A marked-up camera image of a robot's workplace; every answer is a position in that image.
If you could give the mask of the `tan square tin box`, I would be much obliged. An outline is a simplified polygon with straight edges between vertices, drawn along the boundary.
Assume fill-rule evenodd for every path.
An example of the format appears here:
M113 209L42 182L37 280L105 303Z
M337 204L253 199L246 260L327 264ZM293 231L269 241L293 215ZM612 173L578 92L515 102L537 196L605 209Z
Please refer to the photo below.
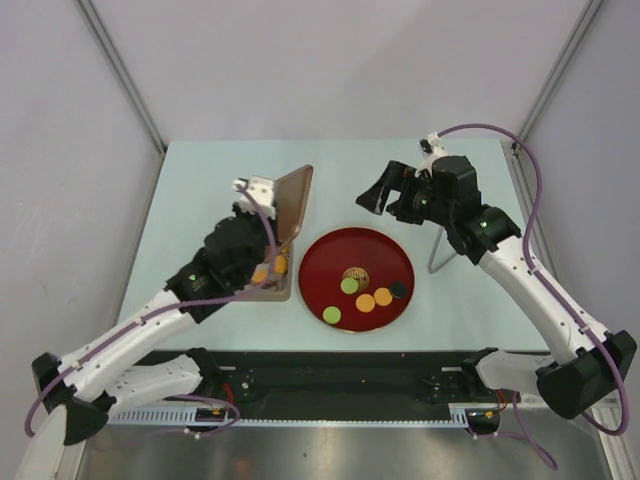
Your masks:
M288 258L288 271L285 275L277 275L274 273L274 265L270 266L269 250L266 250L266 253L267 256L264 261L255 268L254 272L256 270L267 270L270 274L269 282L266 284L255 285L250 280L250 283L240 294L240 301L285 302L290 298L292 285L293 243L289 242L284 246L279 246L278 253L276 255L276 257L278 255L284 255Z

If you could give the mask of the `tan square tin lid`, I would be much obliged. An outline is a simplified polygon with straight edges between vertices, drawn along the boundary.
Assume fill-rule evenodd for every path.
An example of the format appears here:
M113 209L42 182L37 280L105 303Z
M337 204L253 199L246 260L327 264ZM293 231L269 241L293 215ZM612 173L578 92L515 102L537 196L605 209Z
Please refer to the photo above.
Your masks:
M275 182L278 241L290 244L300 233L311 190L314 168L303 165Z

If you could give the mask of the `metal tongs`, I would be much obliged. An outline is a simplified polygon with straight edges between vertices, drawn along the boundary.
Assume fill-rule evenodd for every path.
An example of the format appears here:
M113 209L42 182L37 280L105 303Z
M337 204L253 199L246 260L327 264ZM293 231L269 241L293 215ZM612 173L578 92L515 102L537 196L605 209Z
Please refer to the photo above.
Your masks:
M427 262L427 271L430 275L438 274L456 259L463 258L463 255L456 252L451 246L449 246L449 254L444 256L445 237L445 228L439 227Z

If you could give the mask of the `round red lacquer tray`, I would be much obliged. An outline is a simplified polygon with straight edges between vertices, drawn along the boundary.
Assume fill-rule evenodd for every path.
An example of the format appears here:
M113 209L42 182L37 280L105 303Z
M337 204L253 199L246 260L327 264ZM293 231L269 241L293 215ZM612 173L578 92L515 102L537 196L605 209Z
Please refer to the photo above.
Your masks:
M316 240L297 274L309 311L349 333L379 330L408 307L415 274L404 249L373 229L346 227Z

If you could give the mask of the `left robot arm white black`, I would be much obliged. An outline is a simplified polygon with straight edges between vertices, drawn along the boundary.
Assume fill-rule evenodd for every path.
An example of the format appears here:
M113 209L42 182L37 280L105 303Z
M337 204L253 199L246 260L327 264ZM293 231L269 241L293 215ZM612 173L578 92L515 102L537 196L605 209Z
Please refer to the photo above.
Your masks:
M72 353L43 353L33 361L40 387L35 404L63 415L64 445L91 438L122 411L181 396L207 400L222 390L224 375L204 348L151 366L138 362L228 303L254 297L251 277L271 264L280 245L277 204L241 200L232 211L138 313Z

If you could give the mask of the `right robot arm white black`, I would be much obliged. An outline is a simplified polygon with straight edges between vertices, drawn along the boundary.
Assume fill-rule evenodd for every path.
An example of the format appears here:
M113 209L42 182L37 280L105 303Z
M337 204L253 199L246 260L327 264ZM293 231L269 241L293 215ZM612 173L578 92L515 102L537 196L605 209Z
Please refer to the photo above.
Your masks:
M546 356L487 348L468 360L461 388L469 399L484 401L496 390L537 395L554 413L573 419L623 384L636 341L581 312L546 277L518 226L483 202L466 157L441 157L421 170L391 161L356 203L400 222L442 227L456 253L495 280L545 341Z

